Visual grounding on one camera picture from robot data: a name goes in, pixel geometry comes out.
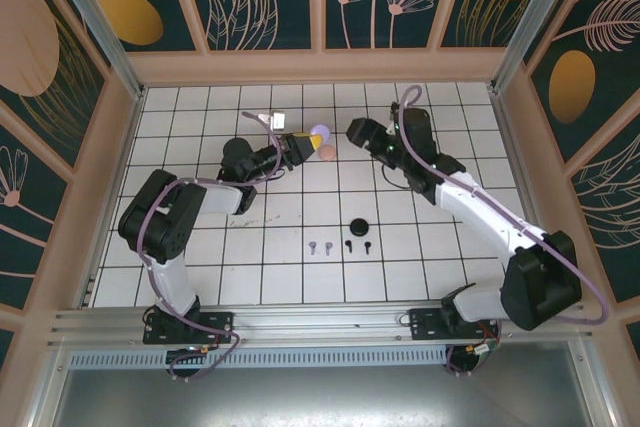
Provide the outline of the pink leaf outline wall panel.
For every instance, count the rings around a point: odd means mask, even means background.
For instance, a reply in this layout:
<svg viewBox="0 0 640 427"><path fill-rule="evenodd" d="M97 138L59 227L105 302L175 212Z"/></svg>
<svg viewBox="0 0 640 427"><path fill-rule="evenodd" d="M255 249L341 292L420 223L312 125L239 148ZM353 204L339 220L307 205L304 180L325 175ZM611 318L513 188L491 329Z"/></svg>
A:
<svg viewBox="0 0 640 427"><path fill-rule="evenodd" d="M615 300L640 296L640 117L582 166L572 184Z"/></svg>

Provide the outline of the aluminium side rail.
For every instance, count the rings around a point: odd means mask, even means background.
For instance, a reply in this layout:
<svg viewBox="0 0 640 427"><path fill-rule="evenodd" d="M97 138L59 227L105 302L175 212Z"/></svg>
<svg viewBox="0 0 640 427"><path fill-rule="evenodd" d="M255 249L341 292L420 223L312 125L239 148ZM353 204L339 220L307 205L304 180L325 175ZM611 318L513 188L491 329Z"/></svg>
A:
<svg viewBox="0 0 640 427"><path fill-rule="evenodd" d="M550 222L543 212L534 189L533 179L525 162L523 148L516 135L515 124L511 120L506 103L492 85L489 85L489 98L496 115L499 129L504 138L505 150L522 202L523 217L531 224L539 226L546 232L553 233L562 230L562 227Z"/></svg>

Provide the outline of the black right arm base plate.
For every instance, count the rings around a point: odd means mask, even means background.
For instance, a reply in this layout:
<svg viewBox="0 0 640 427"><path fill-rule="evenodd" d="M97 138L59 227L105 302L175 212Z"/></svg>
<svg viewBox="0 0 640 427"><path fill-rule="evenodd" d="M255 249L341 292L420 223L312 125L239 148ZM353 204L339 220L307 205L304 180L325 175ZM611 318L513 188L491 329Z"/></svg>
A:
<svg viewBox="0 0 640 427"><path fill-rule="evenodd" d="M457 313L442 308L419 308L409 311L409 328L413 340L482 340L499 337L498 324L488 320L467 322Z"/></svg>

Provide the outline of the orange oval fern wall panel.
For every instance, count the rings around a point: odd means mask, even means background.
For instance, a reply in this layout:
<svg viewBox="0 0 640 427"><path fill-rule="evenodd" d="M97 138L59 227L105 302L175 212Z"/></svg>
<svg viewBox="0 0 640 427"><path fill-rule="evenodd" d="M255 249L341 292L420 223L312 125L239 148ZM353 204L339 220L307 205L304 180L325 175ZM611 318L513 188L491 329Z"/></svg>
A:
<svg viewBox="0 0 640 427"><path fill-rule="evenodd" d="M530 79L561 165L640 143L640 0L564 0Z"/></svg>

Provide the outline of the pink flower outline wall panel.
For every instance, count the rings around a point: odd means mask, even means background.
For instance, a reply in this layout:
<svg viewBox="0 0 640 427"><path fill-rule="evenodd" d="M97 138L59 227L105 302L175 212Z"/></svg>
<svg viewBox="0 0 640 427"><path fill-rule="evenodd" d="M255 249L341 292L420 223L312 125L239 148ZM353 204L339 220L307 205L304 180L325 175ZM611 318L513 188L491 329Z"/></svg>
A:
<svg viewBox="0 0 640 427"><path fill-rule="evenodd" d="M24 312L53 245L67 163L0 100L0 308Z"/></svg>

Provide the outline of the pale oval botanical wall panel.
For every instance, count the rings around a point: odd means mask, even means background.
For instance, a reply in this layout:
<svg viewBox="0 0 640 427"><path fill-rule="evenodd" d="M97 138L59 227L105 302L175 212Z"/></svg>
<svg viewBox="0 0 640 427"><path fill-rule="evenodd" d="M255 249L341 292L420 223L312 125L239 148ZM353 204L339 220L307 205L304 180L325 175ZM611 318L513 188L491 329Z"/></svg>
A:
<svg viewBox="0 0 640 427"><path fill-rule="evenodd" d="M59 1L0 0L0 138L15 135L70 178L107 80Z"/></svg>

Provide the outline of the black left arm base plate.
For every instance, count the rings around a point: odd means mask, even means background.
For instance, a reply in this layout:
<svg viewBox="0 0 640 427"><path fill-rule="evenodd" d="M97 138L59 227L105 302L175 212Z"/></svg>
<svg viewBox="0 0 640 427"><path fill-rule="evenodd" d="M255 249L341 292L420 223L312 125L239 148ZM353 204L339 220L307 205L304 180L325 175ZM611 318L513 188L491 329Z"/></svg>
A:
<svg viewBox="0 0 640 427"><path fill-rule="evenodd" d="M232 312L191 312L187 318L208 328L229 331L234 327ZM216 336L212 333L193 328L170 314L153 309L144 316L143 343L146 345L179 345L179 344L229 344L227 336Z"/></svg>

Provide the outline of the aluminium mounting rail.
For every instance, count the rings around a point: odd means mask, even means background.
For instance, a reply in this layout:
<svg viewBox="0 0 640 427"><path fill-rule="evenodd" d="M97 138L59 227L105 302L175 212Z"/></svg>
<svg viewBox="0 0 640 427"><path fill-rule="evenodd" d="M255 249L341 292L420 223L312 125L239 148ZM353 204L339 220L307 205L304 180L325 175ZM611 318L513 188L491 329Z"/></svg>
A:
<svg viewBox="0 0 640 427"><path fill-rule="evenodd" d="M408 345L405 313L437 301L216 306L234 314L243 347ZM55 313L46 341L67 349L141 348L142 307L88 308Z"/></svg>

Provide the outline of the grey metal sheet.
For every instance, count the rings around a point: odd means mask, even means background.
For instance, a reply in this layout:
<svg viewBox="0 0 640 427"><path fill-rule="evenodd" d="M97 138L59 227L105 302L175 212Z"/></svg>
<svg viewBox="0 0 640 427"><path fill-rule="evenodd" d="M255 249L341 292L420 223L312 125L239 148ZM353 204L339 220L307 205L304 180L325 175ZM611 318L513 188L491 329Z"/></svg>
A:
<svg viewBox="0 0 640 427"><path fill-rule="evenodd" d="M592 427L572 380L440 367L75 371L54 427Z"/></svg>

